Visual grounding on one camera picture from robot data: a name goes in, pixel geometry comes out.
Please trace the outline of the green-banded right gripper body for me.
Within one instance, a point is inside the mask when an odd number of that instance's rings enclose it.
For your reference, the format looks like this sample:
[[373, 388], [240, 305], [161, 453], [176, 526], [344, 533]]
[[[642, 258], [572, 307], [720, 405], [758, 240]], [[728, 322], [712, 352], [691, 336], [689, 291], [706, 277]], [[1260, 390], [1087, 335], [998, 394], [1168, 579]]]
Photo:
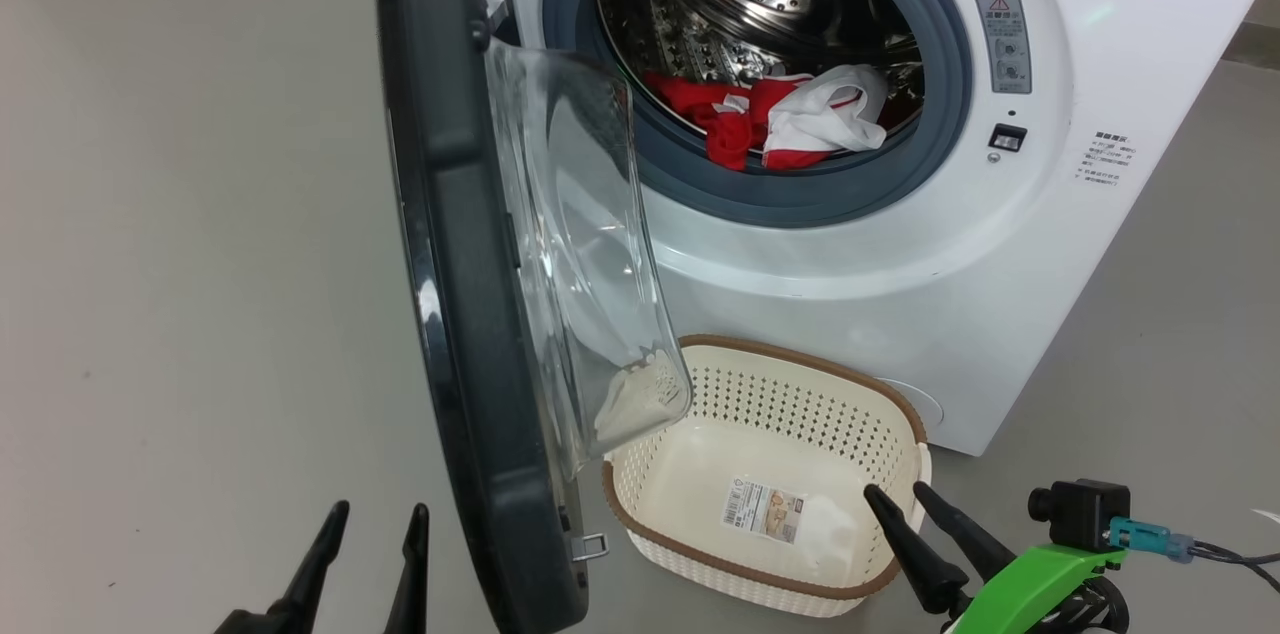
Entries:
[[1120, 565], [1125, 549], [1091, 553], [1064, 546], [1029, 548], [987, 581], [951, 633], [1028, 633], [1084, 581]]

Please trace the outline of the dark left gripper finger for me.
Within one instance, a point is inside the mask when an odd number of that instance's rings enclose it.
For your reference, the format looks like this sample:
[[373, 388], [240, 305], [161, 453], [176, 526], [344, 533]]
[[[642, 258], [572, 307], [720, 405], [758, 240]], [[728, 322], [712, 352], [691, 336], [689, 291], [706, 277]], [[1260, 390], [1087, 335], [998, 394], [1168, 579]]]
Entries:
[[402, 546], [403, 567], [384, 628], [385, 634], [424, 634], [428, 629], [430, 514], [415, 505]]
[[340, 551], [348, 516], [349, 502], [335, 502], [282, 597], [262, 614], [233, 610], [214, 631], [311, 633], [326, 573]]

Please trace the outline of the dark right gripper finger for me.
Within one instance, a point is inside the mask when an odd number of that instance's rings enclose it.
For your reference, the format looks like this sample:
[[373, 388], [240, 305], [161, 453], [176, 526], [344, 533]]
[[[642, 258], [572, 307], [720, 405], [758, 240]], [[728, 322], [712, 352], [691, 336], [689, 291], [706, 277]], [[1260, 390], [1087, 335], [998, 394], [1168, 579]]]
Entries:
[[927, 614], [959, 615], [968, 575], [945, 561], [913, 529], [902, 510], [877, 485], [864, 487], [864, 500], [879, 523], [890, 548]]
[[954, 541], [983, 581], [991, 581], [1016, 558], [1011, 549], [948, 503], [931, 485], [916, 482], [913, 493], [933, 524]]

